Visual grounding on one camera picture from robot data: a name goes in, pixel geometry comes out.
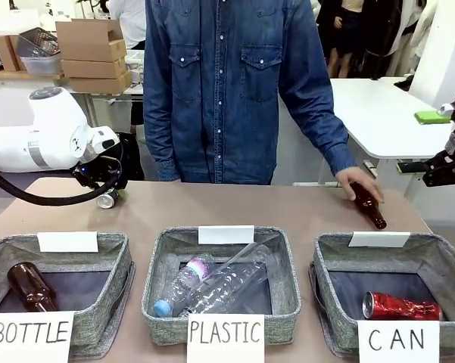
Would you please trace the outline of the person's left hand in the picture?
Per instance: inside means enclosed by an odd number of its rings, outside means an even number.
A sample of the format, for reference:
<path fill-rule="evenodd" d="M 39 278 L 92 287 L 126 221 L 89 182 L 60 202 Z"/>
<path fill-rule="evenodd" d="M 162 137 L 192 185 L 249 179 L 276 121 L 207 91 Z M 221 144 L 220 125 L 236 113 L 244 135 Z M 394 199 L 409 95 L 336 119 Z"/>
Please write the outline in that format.
<path fill-rule="evenodd" d="M 376 180 L 369 176 L 366 172 L 356 166 L 348 167 L 335 174 L 335 177 L 343 188 L 349 200 L 354 201 L 356 199 L 356 193 L 351 187 L 353 182 L 356 182 L 363 186 L 363 188 L 371 193 L 371 195 L 379 202 L 384 202 L 384 196 L 382 189 L 377 184 Z"/>

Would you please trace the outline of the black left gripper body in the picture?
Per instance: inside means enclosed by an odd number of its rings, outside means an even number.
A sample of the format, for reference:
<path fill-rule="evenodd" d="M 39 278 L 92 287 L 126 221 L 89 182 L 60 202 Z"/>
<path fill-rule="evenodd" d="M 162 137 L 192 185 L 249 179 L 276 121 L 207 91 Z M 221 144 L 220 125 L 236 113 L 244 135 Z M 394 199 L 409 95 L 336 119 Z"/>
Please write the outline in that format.
<path fill-rule="evenodd" d="M 114 183 L 112 188 L 124 189 L 127 185 L 127 178 L 123 173 L 121 162 L 115 158 L 100 155 L 87 163 L 78 163 L 73 167 L 73 177 L 83 186 L 91 189 L 98 189 L 100 183 Z"/>

